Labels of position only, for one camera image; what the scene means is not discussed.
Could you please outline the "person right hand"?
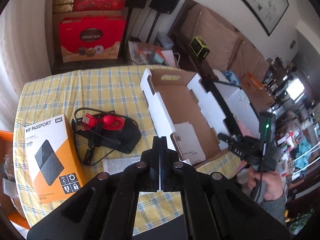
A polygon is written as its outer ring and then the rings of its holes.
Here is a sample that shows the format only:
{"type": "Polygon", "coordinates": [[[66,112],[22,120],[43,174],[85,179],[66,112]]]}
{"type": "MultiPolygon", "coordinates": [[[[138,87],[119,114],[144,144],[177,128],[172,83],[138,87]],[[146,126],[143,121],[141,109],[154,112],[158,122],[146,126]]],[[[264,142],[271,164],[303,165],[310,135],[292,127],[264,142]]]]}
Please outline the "person right hand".
{"type": "MultiPolygon", "coordinates": [[[[256,181],[260,179],[260,173],[255,172],[253,167],[248,170],[248,187],[252,190],[256,186],[256,181]]],[[[281,181],[281,176],[278,170],[264,172],[262,175],[262,181],[266,183],[266,191],[264,194],[265,201],[273,201],[279,199],[284,191],[281,181]]]]}

